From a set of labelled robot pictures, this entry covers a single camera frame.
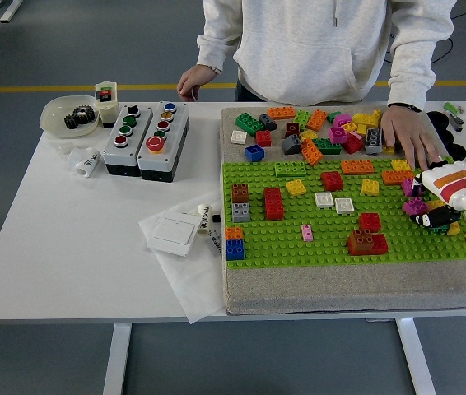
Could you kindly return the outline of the person's right hand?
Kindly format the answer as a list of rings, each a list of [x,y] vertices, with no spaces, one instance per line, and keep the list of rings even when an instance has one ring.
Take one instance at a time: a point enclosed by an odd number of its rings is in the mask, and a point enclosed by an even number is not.
[[[195,65],[184,72],[177,85],[177,93],[183,102],[194,102],[199,99],[200,88],[215,77],[218,73],[209,66]]]

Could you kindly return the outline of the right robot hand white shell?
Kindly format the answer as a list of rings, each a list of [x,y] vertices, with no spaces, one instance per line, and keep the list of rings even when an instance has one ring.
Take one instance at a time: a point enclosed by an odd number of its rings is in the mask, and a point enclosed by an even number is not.
[[[444,204],[425,214],[411,215],[412,221],[426,228],[440,228],[459,220],[466,213],[466,163],[440,162],[414,179],[413,190],[427,190]]]

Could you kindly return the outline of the person's left hand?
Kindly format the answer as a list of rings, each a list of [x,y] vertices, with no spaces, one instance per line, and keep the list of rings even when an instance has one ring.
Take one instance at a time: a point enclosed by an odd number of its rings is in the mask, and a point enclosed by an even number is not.
[[[431,163],[441,161],[438,146],[425,129],[420,115],[406,107],[391,105],[380,121],[387,146],[400,144],[412,169],[427,170]]]

